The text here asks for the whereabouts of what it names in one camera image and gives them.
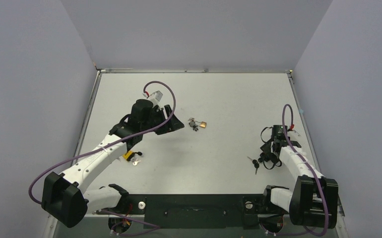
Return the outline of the black key bunch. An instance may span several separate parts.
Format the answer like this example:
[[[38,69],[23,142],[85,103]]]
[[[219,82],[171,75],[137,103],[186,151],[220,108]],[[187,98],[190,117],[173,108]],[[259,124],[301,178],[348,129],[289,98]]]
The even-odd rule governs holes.
[[[198,131],[198,125],[195,123],[195,121],[190,121],[189,126],[193,129],[193,131]]]

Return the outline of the brass padlock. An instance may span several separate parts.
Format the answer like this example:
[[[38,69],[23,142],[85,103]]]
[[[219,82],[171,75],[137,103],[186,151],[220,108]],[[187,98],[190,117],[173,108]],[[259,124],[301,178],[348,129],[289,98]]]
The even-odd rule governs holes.
[[[199,120],[196,120],[195,118],[189,118],[188,121],[195,121],[195,123],[201,127],[201,128],[206,128],[207,127],[207,122],[204,122],[204,121],[199,121]]]

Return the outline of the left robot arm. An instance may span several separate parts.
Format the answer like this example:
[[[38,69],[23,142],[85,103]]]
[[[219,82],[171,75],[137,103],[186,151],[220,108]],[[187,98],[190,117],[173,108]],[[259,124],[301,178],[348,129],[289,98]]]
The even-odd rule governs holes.
[[[44,180],[41,207],[68,228],[86,214],[104,208],[123,213],[128,208],[128,192],[116,184],[88,190],[90,184],[114,160],[138,144],[145,133],[157,135],[184,128],[170,105],[160,108],[155,99],[139,99],[109,131],[95,151],[60,174],[51,172]]]

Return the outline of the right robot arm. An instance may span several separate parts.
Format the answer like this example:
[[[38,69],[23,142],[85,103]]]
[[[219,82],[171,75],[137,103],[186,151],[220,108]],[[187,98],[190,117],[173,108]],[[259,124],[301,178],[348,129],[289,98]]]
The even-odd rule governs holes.
[[[293,188],[268,185],[261,207],[276,208],[289,214],[292,224],[333,229],[337,223],[338,183],[326,178],[306,158],[300,143],[291,140],[286,126],[270,127],[271,137],[261,146],[259,162],[272,162],[273,168],[285,166],[295,180]]]

